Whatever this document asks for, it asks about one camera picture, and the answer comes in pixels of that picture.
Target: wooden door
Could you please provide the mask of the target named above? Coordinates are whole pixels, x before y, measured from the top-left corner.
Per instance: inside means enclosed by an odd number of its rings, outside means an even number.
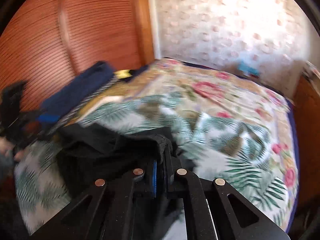
[[[22,109],[35,109],[98,60],[154,60],[148,0],[26,0],[0,37],[0,91],[27,80]]]
[[[298,208],[320,197],[320,97],[302,76],[294,96],[300,182]]]

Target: black fabric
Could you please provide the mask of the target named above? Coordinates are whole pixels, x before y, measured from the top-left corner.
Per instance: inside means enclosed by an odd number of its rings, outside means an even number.
[[[0,239],[29,239],[29,233],[24,225],[16,199],[0,201]]]
[[[97,179],[115,179],[136,168],[144,156],[163,161],[164,150],[172,154],[177,146],[169,127],[120,135],[98,124],[72,124],[58,130],[63,149],[57,155],[60,173],[74,198]]]
[[[182,199],[136,199],[132,240],[161,240],[183,210]]]
[[[317,209],[316,215],[310,223],[307,230],[299,238],[299,240],[314,240],[320,236],[320,208]]]

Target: metal rivet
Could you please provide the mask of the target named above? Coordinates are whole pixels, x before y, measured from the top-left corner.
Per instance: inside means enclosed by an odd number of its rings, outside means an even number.
[[[98,186],[98,187],[101,187],[101,186],[103,186],[104,184],[105,184],[104,179],[97,179],[97,180],[95,181],[95,185]]]
[[[186,175],[186,174],[187,174],[187,171],[186,171],[185,169],[178,169],[178,170],[177,170],[177,173],[178,173],[179,175]]]
[[[219,186],[223,186],[226,183],[225,180],[221,178],[216,179],[215,182]]]
[[[137,168],[137,169],[134,169],[134,170],[133,170],[133,174],[134,174],[134,175],[141,175],[142,173],[143,173],[143,169]]]

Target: bed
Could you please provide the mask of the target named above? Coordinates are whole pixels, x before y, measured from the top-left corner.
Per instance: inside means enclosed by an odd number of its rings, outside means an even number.
[[[199,177],[225,178],[287,230],[299,184],[291,107],[249,80],[161,59],[130,82],[117,82],[95,96],[70,123],[97,122],[124,134],[170,126]],[[55,161],[59,151],[55,142],[35,142],[15,168],[17,199],[31,234],[71,200]],[[183,215],[165,239],[186,238],[181,230]]]

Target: wallpaper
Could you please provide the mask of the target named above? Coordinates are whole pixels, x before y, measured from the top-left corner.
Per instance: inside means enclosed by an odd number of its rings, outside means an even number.
[[[162,57],[235,73],[239,62],[292,96],[308,59],[308,19],[294,0],[155,0]]]

